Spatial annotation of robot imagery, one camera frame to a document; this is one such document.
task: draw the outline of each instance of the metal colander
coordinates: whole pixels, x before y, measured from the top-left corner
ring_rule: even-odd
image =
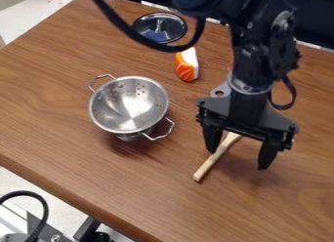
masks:
[[[97,91],[94,84],[102,78],[111,81]],[[115,78],[110,74],[97,76],[89,88],[94,94],[89,102],[89,113],[100,128],[114,133],[124,141],[146,137],[151,141],[171,134],[175,123],[165,117],[169,98],[166,90],[156,81],[141,76]],[[152,138],[149,134],[162,119],[171,124],[164,136]]]

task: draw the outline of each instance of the black cable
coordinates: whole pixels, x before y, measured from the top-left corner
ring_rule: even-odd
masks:
[[[288,90],[290,91],[291,95],[292,95],[292,101],[286,105],[279,105],[273,102],[272,100],[272,92],[269,93],[269,101],[271,102],[271,105],[276,108],[277,110],[287,110],[289,108],[291,108],[297,99],[297,89],[296,87],[293,85],[293,83],[291,82],[290,78],[287,75],[284,75],[282,77],[283,83],[285,84],[285,86],[288,88]]]
[[[49,218],[49,206],[48,203],[45,201],[45,199],[38,195],[37,193],[31,192],[31,191],[14,191],[11,193],[8,193],[0,198],[0,205],[4,203],[5,201],[19,196],[28,196],[35,198],[39,200],[39,202],[43,206],[43,217],[39,224],[36,226],[36,228],[33,230],[33,232],[28,236],[28,238],[25,240],[25,242],[35,242],[38,239],[38,235],[41,233],[42,229],[46,225],[47,219]]]
[[[98,5],[98,7],[104,13],[104,15],[115,26],[117,26],[124,34],[126,34],[128,37],[135,40],[136,42],[158,51],[163,51],[168,53],[177,53],[185,51],[194,46],[198,42],[205,28],[206,18],[198,18],[195,33],[192,39],[187,44],[179,46],[169,46],[169,45],[159,44],[155,41],[152,41],[144,37],[137,31],[135,31],[124,19],[119,17],[117,13],[110,6],[108,6],[104,0],[93,0],[93,1]]]

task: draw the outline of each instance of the colander handle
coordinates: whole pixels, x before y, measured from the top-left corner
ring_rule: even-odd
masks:
[[[169,130],[168,130],[168,132],[167,132],[166,135],[163,135],[163,136],[160,136],[160,137],[156,137],[156,138],[152,138],[151,136],[149,136],[146,133],[142,133],[142,135],[145,136],[146,138],[148,138],[150,141],[157,141],[157,140],[164,139],[164,138],[168,137],[172,133],[172,131],[173,131],[174,127],[175,127],[175,123],[171,119],[169,119],[167,117],[165,117],[165,120],[168,121],[171,124],[171,127],[169,128]]]
[[[106,77],[110,77],[112,80],[116,79],[116,77],[114,77],[113,75],[111,74],[103,74],[103,75],[99,75],[97,77],[94,78],[94,80],[91,82],[91,84],[88,86],[88,88],[93,92],[95,93],[95,89],[93,88],[94,84],[99,80],[99,79],[103,79],[103,78],[106,78]]]

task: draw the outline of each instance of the screw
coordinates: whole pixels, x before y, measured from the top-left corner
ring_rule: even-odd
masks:
[[[60,242],[60,241],[61,241],[61,237],[57,234],[51,237],[51,242]]]
[[[249,21],[248,24],[247,24],[247,28],[252,29],[253,26],[254,26],[253,21]]]
[[[295,124],[291,124],[290,125],[290,131],[295,131],[296,130],[296,125]]]

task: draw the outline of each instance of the black cable on floor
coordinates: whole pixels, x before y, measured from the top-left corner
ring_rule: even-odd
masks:
[[[14,192],[8,193],[0,197],[0,205],[11,198],[20,197],[20,196],[28,196],[28,197],[37,199],[43,206],[43,217],[40,223],[36,226],[33,232],[25,240],[25,242],[35,242],[37,241],[39,234],[41,233],[42,229],[44,228],[49,218],[49,206],[48,206],[48,203],[45,201],[45,199],[42,196],[38,195],[37,193],[31,192],[31,191],[14,191]]]

